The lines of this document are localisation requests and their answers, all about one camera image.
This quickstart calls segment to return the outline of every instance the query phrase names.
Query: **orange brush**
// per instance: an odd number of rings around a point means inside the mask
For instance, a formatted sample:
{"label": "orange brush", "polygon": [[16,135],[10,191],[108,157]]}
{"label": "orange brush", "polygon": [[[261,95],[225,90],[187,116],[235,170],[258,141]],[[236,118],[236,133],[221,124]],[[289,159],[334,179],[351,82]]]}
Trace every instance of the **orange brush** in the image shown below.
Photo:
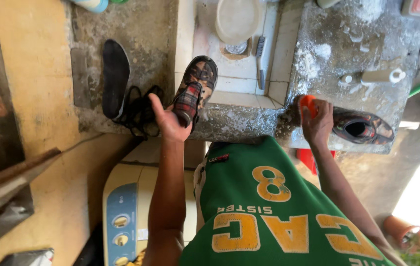
{"label": "orange brush", "polygon": [[313,102],[314,99],[317,99],[315,96],[313,95],[299,95],[296,96],[294,102],[296,103],[296,109],[299,115],[299,125],[302,124],[304,116],[303,116],[303,107],[307,106],[308,109],[310,110],[310,114],[312,115],[312,118],[315,118],[318,114],[318,110],[315,108],[315,103]]}

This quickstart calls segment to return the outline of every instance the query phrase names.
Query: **yellow lettering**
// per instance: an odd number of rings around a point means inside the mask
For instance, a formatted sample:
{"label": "yellow lettering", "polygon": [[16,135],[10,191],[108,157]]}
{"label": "yellow lettering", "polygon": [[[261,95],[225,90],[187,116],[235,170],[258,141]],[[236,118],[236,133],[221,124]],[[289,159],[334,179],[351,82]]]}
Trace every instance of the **yellow lettering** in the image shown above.
{"label": "yellow lettering", "polygon": [[212,249],[215,252],[257,251],[261,243],[259,240],[256,217],[242,213],[223,213],[215,217],[213,229],[230,226],[231,221],[239,222],[240,237],[230,238],[230,233],[215,234],[212,238]]}
{"label": "yellow lettering", "polygon": [[290,216],[289,221],[278,217],[261,215],[282,251],[285,253],[308,253],[308,215]]}
{"label": "yellow lettering", "polygon": [[350,241],[347,236],[341,234],[325,234],[331,247],[336,252],[370,257],[377,260],[384,259],[351,221],[331,215],[317,215],[316,219],[321,228],[341,229],[340,225],[344,225],[355,235],[357,241]]}

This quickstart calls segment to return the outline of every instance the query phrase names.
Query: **scrub brush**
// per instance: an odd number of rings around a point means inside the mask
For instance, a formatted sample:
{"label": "scrub brush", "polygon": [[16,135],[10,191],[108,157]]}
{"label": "scrub brush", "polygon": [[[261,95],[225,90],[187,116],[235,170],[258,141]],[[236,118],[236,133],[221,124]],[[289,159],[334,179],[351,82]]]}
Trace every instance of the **scrub brush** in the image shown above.
{"label": "scrub brush", "polygon": [[318,110],[315,108],[315,103],[313,102],[314,99],[317,99],[313,95],[305,95],[301,94],[295,97],[294,99],[294,108],[296,109],[295,117],[296,122],[299,126],[302,125],[302,122],[304,120],[303,116],[303,107],[307,106],[310,110],[310,114],[312,115],[312,119],[315,118],[318,114]]}
{"label": "scrub brush", "polygon": [[259,85],[261,90],[265,90],[266,82],[264,81],[264,69],[262,69],[261,64],[261,57],[262,52],[264,50],[264,43],[266,42],[266,38],[264,36],[259,37],[258,41],[258,48],[256,50],[256,58],[258,60],[258,66],[259,66]]}

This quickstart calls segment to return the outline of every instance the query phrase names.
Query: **yellow wall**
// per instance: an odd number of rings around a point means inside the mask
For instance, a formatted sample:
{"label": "yellow wall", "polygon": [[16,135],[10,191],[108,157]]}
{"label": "yellow wall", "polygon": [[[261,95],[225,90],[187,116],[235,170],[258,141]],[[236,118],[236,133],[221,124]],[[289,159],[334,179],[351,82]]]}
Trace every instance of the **yellow wall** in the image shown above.
{"label": "yellow wall", "polygon": [[0,0],[0,44],[26,157],[71,147],[78,130],[60,0]]}
{"label": "yellow wall", "polygon": [[[27,158],[97,134],[78,131],[67,31],[59,0],[0,0],[0,44]],[[36,178],[35,214],[0,239],[0,260],[52,247],[54,265],[71,265],[101,220],[103,186],[130,140],[107,134],[84,142]]]}

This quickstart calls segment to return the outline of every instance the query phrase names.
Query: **white basin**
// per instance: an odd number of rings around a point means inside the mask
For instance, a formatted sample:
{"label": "white basin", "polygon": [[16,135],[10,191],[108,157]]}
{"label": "white basin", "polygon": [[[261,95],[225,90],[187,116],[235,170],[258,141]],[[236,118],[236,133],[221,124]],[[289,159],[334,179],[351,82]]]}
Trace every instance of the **white basin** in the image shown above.
{"label": "white basin", "polygon": [[[215,18],[218,0],[180,0],[176,41],[175,85],[178,89],[187,64],[198,55],[212,58],[219,80],[210,103],[255,108],[282,108],[287,100],[300,12],[289,1],[260,1],[262,21],[251,38],[246,56],[232,56],[218,38]],[[260,90],[255,57],[259,37],[266,37],[261,60],[266,90]]]}

